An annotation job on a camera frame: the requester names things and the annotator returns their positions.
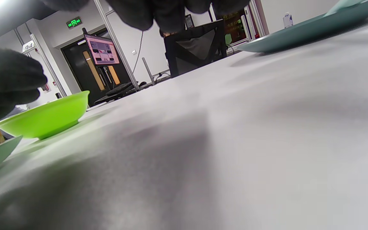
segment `ceiling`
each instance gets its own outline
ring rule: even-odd
[[[7,0],[0,7],[0,36],[24,24],[29,19],[44,19],[55,13],[39,0]]]

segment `lime green bowl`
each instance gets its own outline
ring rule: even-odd
[[[76,93],[4,119],[0,129],[24,138],[51,137],[78,123],[88,108],[89,93]]]

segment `monitor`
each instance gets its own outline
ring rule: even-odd
[[[85,34],[86,43],[96,65],[119,64],[116,48],[111,39]]]

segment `black glove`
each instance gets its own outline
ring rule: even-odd
[[[42,0],[55,10],[76,11],[89,0]],[[205,13],[210,4],[218,14],[242,9],[249,0],[106,0],[124,23],[148,30],[156,20],[163,32],[178,32],[184,27],[184,7],[194,13]]]
[[[35,101],[47,83],[38,61],[12,50],[0,50],[0,119],[16,105]]]

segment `white tablecloth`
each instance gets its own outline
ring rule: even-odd
[[[368,25],[233,55],[22,143],[0,229],[368,229]]]

